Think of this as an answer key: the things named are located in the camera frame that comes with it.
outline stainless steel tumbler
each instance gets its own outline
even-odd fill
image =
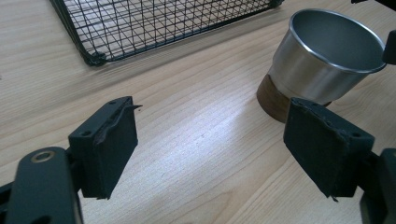
[[[334,101],[385,67],[384,44],[367,27],[325,9],[296,12],[268,72],[286,97]]]

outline light wood surface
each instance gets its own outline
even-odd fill
[[[0,1],[0,185],[18,161],[67,135],[104,103],[132,95],[139,145],[109,201],[82,199],[86,223],[361,223],[359,200],[325,198],[282,141],[256,90],[289,17],[327,8],[383,41],[396,12],[375,1],[287,0],[224,29],[120,63],[79,57],[50,1]],[[328,108],[396,147],[396,67]]]

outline cup base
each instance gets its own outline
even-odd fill
[[[286,122],[289,111],[290,99],[282,94],[271,77],[267,74],[257,90],[257,100],[262,109],[273,119],[282,123]]]

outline cup rim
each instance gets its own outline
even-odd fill
[[[354,20],[354,19],[352,19],[352,18],[350,18],[350,17],[348,17],[348,16],[346,16],[346,15],[343,15],[343,14],[341,14],[341,13],[338,13],[338,12],[335,12],[335,11],[331,11],[331,10],[328,10],[328,9],[322,9],[322,8],[306,8],[306,9],[302,9],[302,10],[299,10],[299,11],[295,12],[295,13],[290,17],[290,21],[289,21],[289,30],[290,30],[290,32],[292,33],[292,35],[296,38],[297,42],[298,42],[303,48],[305,48],[311,55],[313,55],[314,57],[318,58],[319,60],[323,61],[323,62],[326,63],[326,64],[329,64],[329,65],[331,65],[331,66],[333,66],[333,67],[336,67],[336,68],[338,68],[338,69],[340,69],[340,70],[342,70],[342,71],[349,72],[349,73],[372,74],[372,73],[375,73],[375,72],[378,72],[378,71],[382,70],[382,69],[387,65],[386,63],[384,63],[384,62],[381,61],[381,62],[382,62],[381,65],[378,66],[377,68],[367,69],[367,70],[364,70],[364,69],[353,69],[353,68],[348,68],[348,67],[345,67],[345,66],[340,65],[340,64],[337,64],[337,63],[332,63],[332,62],[329,61],[327,58],[325,58],[325,57],[323,57],[322,55],[316,53],[316,52],[313,51],[311,48],[309,48],[309,47],[305,44],[305,42],[297,35],[297,33],[296,33],[296,31],[295,31],[295,29],[294,29],[294,27],[293,27],[294,18],[295,18],[297,15],[299,15],[300,13],[306,12],[306,11],[315,11],[315,12],[329,13],[329,14],[333,14],[333,15],[342,17],[342,18],[347,19],[347,20],[349,20],[349,21],[352,21],[352,22],[354,22],[355,24],[359,25],[359,27],[361,27],[362,29],[364,29],[364,30],[366,30],[367,32],[369,32],[369,33],[373,36],[373,38],[378,42],[378,44],[381,46],[381,48],[382,48],[383,51],[384,51],[384,49],[385,49],[385,45],[384,45],[384,43],[382,42],[381,38],[379,38],[379,36],[378,36],[376,33],[374,33],[372,30],[370,30],[368,27],[366,27],[365,25],[363,25],[363,24],[360,23],[359,21],[356,21],[356,20]]]

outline metal grid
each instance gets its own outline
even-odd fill
[[[83,57],[111,62],[280,5],[272,0],[51,0]]]

